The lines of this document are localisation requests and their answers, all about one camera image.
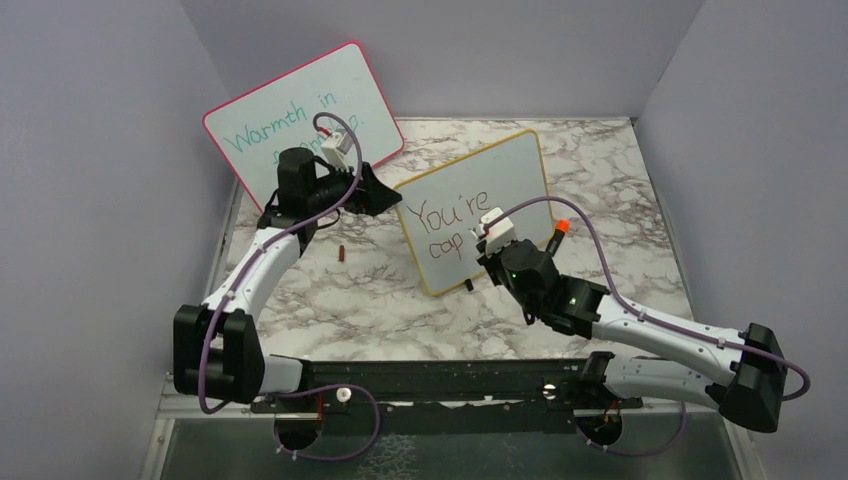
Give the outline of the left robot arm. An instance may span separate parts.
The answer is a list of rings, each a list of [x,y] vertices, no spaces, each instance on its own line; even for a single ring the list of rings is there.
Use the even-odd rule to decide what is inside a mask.
[[[206,402],[247,404],[276,394],[290,410],[313,401],[305,361],[263,353],[256,320],[283,275],[303,256],[320,218],[344,209],[377,216],[399,204],[368,163],[333,165],[305,147],[284,150],[278,187],[261,214],[251,246],[230,276],[199,305],[183,305],[173,320],[173,384]]]

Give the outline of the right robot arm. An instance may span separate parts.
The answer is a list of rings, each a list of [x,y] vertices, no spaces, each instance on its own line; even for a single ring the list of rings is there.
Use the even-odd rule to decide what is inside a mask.
[[[770,328],[752,323],[738,331],[654,317],[639,305],[618,303],[603,285],[560,273],[551,254],[529,240],[496,251],[481,240],[476,250],[478,264],[510,293],[528,324],[651,353],[642,360],[614,356],[605,370],[582,374],[576,384],[585,404],[659,397],[712,408],[748,430],[777,431],[787,368]]]

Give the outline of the yellow framed whiteboard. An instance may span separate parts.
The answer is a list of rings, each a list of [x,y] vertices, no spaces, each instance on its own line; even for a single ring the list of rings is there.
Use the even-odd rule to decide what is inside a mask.
[[[484,272],[474,229],[493,208],[506,211],[549,193],[540,139],[525,129],[394,187],[396,206],[424,290],[439,296]]]

